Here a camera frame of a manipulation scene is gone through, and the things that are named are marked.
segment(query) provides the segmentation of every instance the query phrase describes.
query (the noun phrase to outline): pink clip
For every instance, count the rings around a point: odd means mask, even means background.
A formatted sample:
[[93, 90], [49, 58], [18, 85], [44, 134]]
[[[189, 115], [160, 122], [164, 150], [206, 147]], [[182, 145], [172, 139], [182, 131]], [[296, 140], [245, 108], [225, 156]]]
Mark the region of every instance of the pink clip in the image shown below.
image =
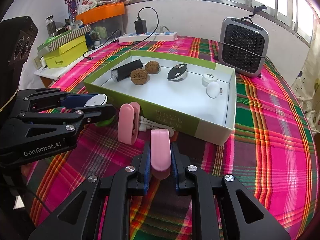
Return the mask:
[[150, 165], [157, 179], [169, 177], [171, 150], [168, 129], [151, 130]]
[[134, 145], [139, 133], [140, 105], [137, 102], [124, 104], [119, 112], [118, 140]]

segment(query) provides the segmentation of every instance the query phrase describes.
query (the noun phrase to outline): power adapter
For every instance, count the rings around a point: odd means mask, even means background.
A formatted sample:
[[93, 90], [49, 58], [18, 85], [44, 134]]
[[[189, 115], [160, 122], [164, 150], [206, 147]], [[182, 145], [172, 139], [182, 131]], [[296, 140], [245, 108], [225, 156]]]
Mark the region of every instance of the power adapter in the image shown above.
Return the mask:
[[145, 33], [147, 33], [146, 20], [141, 20], [140, 16], [138, 16], [138, 20], [134, 22], [134, 27], [136, 29], [136, 34], [145, 34]]

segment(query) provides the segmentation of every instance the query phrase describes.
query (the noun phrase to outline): white power strip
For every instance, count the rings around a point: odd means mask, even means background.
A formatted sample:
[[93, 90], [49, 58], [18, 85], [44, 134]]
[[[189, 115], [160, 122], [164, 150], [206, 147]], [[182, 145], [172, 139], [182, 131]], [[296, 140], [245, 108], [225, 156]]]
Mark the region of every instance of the white power strip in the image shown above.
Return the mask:
[[[119, 43], [143, 41], [151, 32], [145, 34], [128, 33], [119, 37]], [[154, 33], [146, 41], [175, 41], [177, 40], [177, 32]]]

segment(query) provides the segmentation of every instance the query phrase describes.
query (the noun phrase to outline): white egg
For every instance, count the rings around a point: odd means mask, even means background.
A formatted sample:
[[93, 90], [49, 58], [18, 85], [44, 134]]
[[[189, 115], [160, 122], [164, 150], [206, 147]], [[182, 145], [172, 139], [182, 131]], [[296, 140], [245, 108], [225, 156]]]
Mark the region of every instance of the white egg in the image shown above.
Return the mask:
[[216, 98], [220, 93], [220, 86], [217, 82], [210, 82], [207, 86], [207, 94], [211, 98]]

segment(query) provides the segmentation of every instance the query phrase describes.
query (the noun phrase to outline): white wall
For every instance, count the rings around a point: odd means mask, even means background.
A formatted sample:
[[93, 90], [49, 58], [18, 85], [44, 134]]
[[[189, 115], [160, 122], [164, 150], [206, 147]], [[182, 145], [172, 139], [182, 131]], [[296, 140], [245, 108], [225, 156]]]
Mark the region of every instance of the white wall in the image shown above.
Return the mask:
[[37, 57], [37, 47], [49, 37], [44, 20], [50, 15], [54, 15], [56, 23], [64, 23], [64, 19], [68, 18], [68, 7], [63, 0], [15, 0], [4, 16], [3, 20], [19, 16], [31, 16], [39, 29], [29, 59], [22, 69], [20, 89], [44, 87], [41, 79], [34, 75], [36, 70], [34, 58]]
[[[137, 20], [138, 11], [147, 6], [153, 7], [158, 12], [160, 26], [165, 25], [171, 31], [177, 31], [178, 35], [215, 41], [220, 40], [222, 22], [226, 17], [242, 18], [251, 14], [237, 7], [210, 1], [146, 1], [126, 6], [124, 27], [127, 33], [135, 32], [134, 21]], [[153, 31], [157, 23], [155, 13], [151, 9], [145, 9], [141, 11], [140, 16], [141, 19], [146, 19], [148, 31]], [[252, 20], [268, 31], [267, 56], [291, 86], [302, 69], [309, 47], [292, 33], [259, 15]]]

